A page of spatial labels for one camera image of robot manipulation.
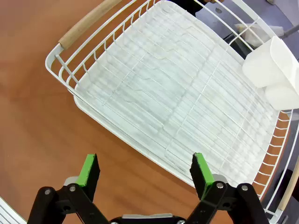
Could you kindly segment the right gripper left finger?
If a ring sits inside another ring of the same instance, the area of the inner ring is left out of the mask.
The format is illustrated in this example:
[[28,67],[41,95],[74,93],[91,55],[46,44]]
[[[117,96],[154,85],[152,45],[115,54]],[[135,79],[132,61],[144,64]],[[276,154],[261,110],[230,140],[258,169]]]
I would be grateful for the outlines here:
[[76,214],[83,224],[108,224],[108,219],[93,203],[100,167],[96,154],[88,154],[77,178],[55,190],[41,187],[34,200],[29,224],[61,224],[68,214]]

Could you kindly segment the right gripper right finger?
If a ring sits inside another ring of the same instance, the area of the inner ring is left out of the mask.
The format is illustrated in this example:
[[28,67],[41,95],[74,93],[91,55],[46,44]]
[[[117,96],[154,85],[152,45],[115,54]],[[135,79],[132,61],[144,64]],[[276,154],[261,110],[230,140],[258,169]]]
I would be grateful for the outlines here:
[[251,184],[232,187],[216,181],[201,153],[193,154],[190,173],[199,203],[186,219],[187,224],[209,224],[219,210],[226,211],[234,224],[269,223]]

